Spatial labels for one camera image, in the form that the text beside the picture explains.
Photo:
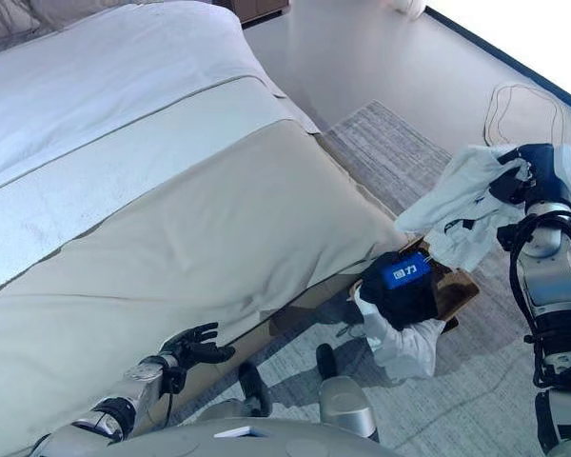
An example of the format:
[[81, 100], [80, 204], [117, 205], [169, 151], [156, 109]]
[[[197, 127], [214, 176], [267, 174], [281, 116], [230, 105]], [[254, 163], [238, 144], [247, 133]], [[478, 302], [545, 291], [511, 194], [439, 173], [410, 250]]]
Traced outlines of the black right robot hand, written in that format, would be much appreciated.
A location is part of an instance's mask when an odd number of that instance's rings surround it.
[[489, 185], [490, 194], [510, 205], [557, 204], [571, 210], [571, 146], [527, 144], [498, 158], [502, 172]]

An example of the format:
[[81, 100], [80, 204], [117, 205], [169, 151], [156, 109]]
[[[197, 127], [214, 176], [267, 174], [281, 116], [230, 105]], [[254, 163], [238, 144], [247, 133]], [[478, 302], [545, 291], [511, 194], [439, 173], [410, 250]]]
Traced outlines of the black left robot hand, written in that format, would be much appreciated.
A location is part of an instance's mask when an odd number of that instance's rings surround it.
[[189, 328], [166, 340], [159, 354], [169, 355], [180, 368], [192, 368], [197, 364], [217, 365], [231, 359], [236, 352], [232, 346], [218, 347], [217, 322]]

